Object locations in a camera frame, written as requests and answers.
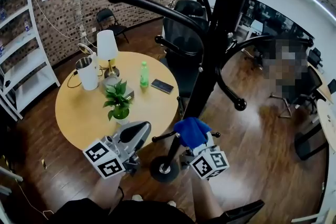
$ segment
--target ceiling light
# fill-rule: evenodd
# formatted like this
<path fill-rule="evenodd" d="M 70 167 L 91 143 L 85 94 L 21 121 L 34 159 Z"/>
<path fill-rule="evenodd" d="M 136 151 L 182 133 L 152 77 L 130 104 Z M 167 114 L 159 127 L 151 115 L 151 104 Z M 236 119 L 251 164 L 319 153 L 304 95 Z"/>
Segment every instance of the ceiling light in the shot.
<path fill-rule="evenodd" d="M 326 13 L 328 13 L 329 14 L 329 16 L 331 17 L 331 18 L 333 18 L 334 19 L 334 21 L 336 22 L 336 18 L 335 18 L 335 16 L 333 16 L 332 15 L 332 13 L 330 12 L 330 11 L 328 11 L 320 2 L 318 2 L 317 0 L 313 0 L 316 4 L 318 4 Z"/>

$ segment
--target white pot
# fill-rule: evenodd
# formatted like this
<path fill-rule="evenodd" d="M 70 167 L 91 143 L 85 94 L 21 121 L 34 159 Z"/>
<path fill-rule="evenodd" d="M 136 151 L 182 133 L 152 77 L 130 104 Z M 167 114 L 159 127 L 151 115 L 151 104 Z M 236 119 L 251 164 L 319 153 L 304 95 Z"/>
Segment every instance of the white pot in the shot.
<path fill-rule="evenodd" d="M 120 125 L 125 125 L 125 124 L 128 124 L 130 122 L 130 116 L 129 115 L 125 119 L 122 119 L 122 120 L 116 119 L 115 117 L 113 117 L 113 118 Z"/>

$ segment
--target table lamp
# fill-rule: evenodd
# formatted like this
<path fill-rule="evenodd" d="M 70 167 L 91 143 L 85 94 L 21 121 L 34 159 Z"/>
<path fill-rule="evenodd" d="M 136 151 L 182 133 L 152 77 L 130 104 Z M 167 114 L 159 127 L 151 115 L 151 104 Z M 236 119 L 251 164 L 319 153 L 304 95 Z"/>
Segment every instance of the table lamp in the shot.
<path fill-rule="evenodd" d="M 118 48 L 112 30 L 103 30 L 97 34 L 98 58 L 109 62 L 109 69 L 105 71 L 104 77 L 110 75 L 118 76 L 119 71 L 114 66 L 115 58 L 118 55 Z"/>

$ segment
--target white shelf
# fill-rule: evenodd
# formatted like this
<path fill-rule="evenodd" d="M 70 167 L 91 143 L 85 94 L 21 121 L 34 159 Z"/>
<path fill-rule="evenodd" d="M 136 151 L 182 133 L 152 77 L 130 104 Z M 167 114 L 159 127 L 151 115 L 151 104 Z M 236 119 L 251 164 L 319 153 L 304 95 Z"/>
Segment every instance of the white shelf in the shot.
<path fill-rule="evenodd" d="M 13 20 L 14 18 L 16 18 L 17 16 L 19 16 L 21 13 L 25 12 L 26 10 L 29 9 L 29 6 L 24 6 L 22 8 L 20 8 L 19 10 L 17 10 L 15 13 L 9 15 L 4 21 L 2 21 L 0 23 L 0 29 L 3 28 L 6 24 L 8 24 L 11 20 Z"/>
<path fill-rule="evenodd" d="M 18 112 L 21 112 L 32 100 L 55 83 L 49 69 L 48 66 L 43 67 L 15 91 Z"/>
<path fill-rule="evenodd" d="M 35 37 L 35 31 L 31 28 L 28 32 L 24 31 L 16 38 L 14 38 L 11 42 L 9 42 L 2 52 L 2 56 L 0 57 L 0 65 L 14 52 L 16 52 L 19 48 L 21 48 L 25 43 L 31 41 Z"/>
<path fill-rule="evenodd" d="M 21 79 L 27 76 L 30 72 L 32 72 L 35 68 L 45 62 L 44 53 L 40 48 L 33 50 L 29 53 L 25 58 L 23 58 L 20 62 L 14 65 L 11 69 L 9 69 L 5 73 L 4 77 L 4 85 L 6 85 L 6 81 L 9 80 L 11 83 L 8 87 L 4 88 L 4 94 L 8 94 L 8 92 L 17 85 Z"/>

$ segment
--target white lamp shade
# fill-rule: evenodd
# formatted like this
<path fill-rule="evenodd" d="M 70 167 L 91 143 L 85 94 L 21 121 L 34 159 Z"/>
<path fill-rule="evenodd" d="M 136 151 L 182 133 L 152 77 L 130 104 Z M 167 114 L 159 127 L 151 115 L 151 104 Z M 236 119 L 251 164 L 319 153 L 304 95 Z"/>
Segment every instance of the white lamp shade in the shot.
<path fill-rule="evenodd" d="M 97 53 L 101 60 L 111 60 L 117 57 L 118 48 L 112 30 L 103 30 L 97 34 Z"/>

